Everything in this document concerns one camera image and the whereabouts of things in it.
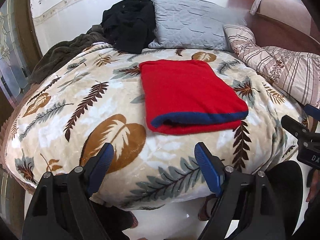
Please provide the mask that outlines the person's right hand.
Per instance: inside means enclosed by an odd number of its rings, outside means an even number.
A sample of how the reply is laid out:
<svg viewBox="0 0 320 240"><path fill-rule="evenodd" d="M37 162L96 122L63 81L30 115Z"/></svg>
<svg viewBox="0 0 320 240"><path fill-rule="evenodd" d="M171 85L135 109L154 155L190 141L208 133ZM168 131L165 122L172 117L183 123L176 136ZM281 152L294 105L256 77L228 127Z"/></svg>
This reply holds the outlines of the person's right hand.
<svg viewBox="0 0 320 240"><path fill-rule="evenodd" d="M306 202L310 202L319 192L319 170L313 168L309 171L306 186L309 188Z"/></svg>

